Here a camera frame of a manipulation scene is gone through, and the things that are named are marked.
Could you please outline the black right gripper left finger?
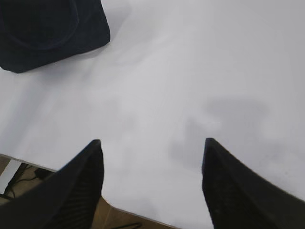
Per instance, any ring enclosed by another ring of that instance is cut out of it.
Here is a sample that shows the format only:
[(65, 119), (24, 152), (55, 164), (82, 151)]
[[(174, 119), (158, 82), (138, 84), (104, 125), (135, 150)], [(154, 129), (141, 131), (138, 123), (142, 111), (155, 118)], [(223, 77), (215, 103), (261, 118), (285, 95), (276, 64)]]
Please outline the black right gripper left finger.
[(104, 180), (100, 140), (62, 169), (0, 208), (2, 229), (90, 229)]

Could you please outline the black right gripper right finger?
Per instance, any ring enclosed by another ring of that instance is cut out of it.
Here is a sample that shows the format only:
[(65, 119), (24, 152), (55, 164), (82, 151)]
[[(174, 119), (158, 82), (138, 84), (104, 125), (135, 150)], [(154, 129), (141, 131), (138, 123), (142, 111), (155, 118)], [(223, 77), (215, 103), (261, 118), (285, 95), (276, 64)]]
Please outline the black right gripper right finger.
[(303, 229), (305, 202), (244, 165), (207, 138), (202, 190), (215, 229)]

